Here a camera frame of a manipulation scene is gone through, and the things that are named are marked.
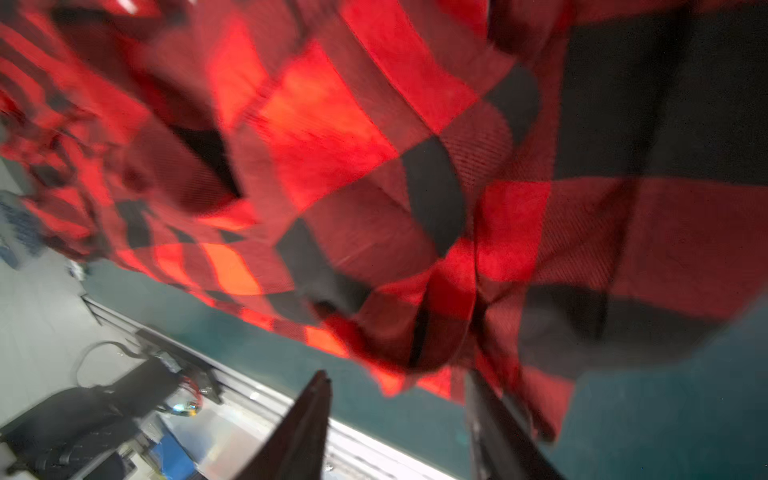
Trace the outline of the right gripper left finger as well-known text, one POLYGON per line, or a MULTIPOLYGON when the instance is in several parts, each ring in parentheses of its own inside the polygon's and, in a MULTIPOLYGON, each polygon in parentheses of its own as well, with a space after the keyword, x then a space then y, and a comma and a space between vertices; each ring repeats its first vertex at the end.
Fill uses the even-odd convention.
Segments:
POLYGON ((331 405, 331 380, 319 370, 235 479, 321 479, 331 405))

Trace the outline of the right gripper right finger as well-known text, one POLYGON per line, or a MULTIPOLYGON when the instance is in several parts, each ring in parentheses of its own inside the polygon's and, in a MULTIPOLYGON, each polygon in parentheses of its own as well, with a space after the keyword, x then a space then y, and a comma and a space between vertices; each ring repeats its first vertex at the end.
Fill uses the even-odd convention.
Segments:
POLYGON ((475 479, 563 478, 476 370, 466 376, 465 411, 475 479))

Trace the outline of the red black plaid shirt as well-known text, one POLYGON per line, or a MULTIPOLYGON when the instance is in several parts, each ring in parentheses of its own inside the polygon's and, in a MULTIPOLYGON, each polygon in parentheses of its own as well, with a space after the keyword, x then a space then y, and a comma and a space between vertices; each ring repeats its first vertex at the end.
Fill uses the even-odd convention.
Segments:
POLYGON ((763 1, 5 1, 44 241, 555 437, 767 285, 763 1))

